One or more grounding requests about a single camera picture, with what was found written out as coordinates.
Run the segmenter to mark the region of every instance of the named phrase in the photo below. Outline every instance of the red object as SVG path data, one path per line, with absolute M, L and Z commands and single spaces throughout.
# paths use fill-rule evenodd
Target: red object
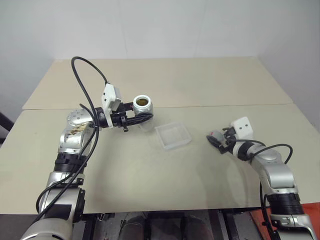
M 313 229 L 318 239 L 320 239 L 320 202 L 317 203 L 306 203 L 302 204 L 304 213 L 310 216 Z M 264 217 L 261 210 L 255 210 L 250 212 L 251 216 L 258 227 L 264 240 L 271 240 L 268 234 L 268 230 L 265 226 L 262 225 L 264 222 Z

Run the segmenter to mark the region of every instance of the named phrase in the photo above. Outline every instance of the table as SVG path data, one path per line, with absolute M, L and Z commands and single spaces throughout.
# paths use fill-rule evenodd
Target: table
M 256 58 L 93 62 L 120 89 L 124 102 L 149 95 L 155 126 L 183 122 L 192 141 L 164 151 L 155 131 L 103 129 L 84 172 L 84 213 L 259 206 L 257 174 L 231 154 L 221 155 L 206 139 L 209 131 L 243 116 L 257 140 L 292 145 L 289 166 L 301 202 L 320 201 L 320 136 Z M 93 102 L 101 106 L 102 80 L 83 63 L 77 67 Z M 55 61 L 0 148 L 0 213 L 36 213 L 66 117 L 78 103 L 87 105 L 70 61 Z M 287 156 L 287 149 L 278 150 Z
M 69 111 L 25 110 L 20 115 L 0 148 L 0 213 L 36 213 Z M 319 134 L 294 104 L 155 108 L 154 115 L 156 126 L 182 120 L 192 141 L 164 151 L 155 131 L 103 129 L 84 171 L 84 213 L 259 206 L 257 174 L 231 154 L 221 155 L 206 139 L 207 132 L 242 116 L 250 119 L 257 140 L 292 145 L 289 166 L 301 202 L 320 200 Z M 287 149 L 278 150 L 287 156 Z

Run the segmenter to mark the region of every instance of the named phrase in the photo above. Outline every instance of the clear plastic container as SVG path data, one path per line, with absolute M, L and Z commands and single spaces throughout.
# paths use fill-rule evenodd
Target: clear plastic container
M 182 122 L 157 126 L 155 130 L 165 150 L 181 147 L 191 141 L 191 136 Z

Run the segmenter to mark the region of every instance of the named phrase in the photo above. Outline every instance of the white wall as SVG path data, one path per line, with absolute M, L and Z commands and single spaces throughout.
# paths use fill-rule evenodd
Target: white wall
M 2 0 L 0 111 L 53 59 L 259 56 L 320 125 L 319 0 Z

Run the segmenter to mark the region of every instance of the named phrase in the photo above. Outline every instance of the beige table surface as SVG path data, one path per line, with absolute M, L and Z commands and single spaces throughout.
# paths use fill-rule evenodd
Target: beige table surface
M 94 64 L 120 89 L 124 102 L 140 94 L 155 107 L 290 104 L 292 100 L 254 57 L 183 59 L 96 59 Z M 79 76 L 95 106 L 104 81 L 77 60 Z M 55 61 L 23 109 L 72 109 L 87 100 L 70 60 Z
M 25 110 L 0 148 L 0 213 L 35 214 L 70 110 Z M 302 203 L 320 201 L 320 137 L 294 104 L 155 108 L 155 125 L 182 121 L 192 141 L 164 151 L 155 131 L 103 129 L 85 169 L 85 213 L 257 207 L 251 167 L 210 146 L 206 133 L 248 116 L 255 139 L 287 143 Z M 288 150 L 279 148 L 283 158 Z

